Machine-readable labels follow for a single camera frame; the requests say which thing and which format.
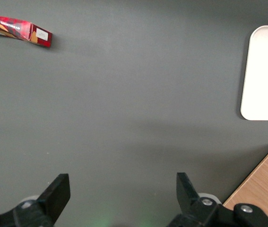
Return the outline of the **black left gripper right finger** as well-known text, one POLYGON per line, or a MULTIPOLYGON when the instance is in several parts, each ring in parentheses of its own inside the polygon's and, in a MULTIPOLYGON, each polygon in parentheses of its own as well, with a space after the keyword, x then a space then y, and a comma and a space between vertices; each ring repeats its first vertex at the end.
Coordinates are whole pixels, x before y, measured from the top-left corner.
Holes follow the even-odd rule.
POLYGON ((176 193, 182 213, 170 227, 268 227, 268 216, 253 204, 238 203, 230 210, 210 197, 199 196, 186 173, 177 173, 176 193))

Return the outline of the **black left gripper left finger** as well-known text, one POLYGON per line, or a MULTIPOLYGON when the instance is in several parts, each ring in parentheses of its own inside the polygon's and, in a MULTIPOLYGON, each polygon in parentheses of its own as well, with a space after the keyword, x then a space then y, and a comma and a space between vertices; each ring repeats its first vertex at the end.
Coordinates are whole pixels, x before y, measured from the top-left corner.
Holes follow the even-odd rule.
POLYGON ((0 214, 0 227, 53 227, 69 199, 69 175, 59 174, 36 199, 0 214))

